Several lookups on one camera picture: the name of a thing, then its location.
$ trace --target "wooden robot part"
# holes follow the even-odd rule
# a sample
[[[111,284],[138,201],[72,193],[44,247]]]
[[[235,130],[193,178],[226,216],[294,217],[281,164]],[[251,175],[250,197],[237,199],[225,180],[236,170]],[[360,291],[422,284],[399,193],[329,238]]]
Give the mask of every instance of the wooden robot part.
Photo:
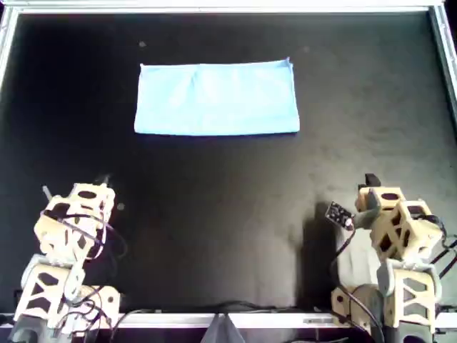
[[[413,262],[430,257],[442,232],[438,225],[419,219],[421,215],[431,215],[421,200],[399,201],[392,211],[380,213],[371,226],[371,241],[381,261]]]
[[[395,289],[384,300],[384,322],[398,327],[400,322],[417,323],[435,332],[436,296],[432,277],[423,272],[395,269]]]

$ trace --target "black table surface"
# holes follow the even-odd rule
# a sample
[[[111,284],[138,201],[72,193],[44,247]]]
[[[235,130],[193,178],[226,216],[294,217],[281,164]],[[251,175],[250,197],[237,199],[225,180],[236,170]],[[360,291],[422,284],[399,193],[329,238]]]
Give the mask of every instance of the black table surface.
[[[288,56],[299,133],[135,134],[140,63]],[[312,308],[333,289],[326,203],[353,209],[375,172],[452,223],[456,152],[426,14],[21,16],[0,103],[0,312],[39,252],[44,184],[66,195],[111,175],[130,247],[111,283],[130,306]],[[102,258],[86,281],[108,273]]]

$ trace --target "blue towel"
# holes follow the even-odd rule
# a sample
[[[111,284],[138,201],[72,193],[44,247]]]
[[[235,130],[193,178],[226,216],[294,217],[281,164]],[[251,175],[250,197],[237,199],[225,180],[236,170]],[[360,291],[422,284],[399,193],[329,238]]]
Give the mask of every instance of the blue towel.
[[[299,129],[288,59],[249,64],[141,65],[135,132],[227,136]]]

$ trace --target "aluminum frame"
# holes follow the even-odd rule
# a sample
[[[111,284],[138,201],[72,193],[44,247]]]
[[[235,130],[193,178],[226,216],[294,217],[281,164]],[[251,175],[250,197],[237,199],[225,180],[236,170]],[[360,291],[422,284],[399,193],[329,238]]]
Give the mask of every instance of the aluminum frame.
[[[441,0],[6,0],[0,23],[0,91],[14,42],[20,15],[27,14],[115,14],[115,13],[373,13],[428,11],[431,16],[437,49],[441,57],[448,98],[457,123],[457,58],[448,19]],[[325,313],[230,313],[238,328],[337,328],[333,317]],[[188,329],[209,327],[214,314],[152,313],[132,314],[120,328]],[[457,328],[457,313],[440,314],[436,327]]]

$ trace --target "folded towel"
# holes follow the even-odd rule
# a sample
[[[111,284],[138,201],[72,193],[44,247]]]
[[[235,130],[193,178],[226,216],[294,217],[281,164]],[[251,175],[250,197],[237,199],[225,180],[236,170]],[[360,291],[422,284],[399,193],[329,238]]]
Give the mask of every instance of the folded towel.
[[[227,136],[299,129],[288,59],[249,64],[141,65],[135,132]]]

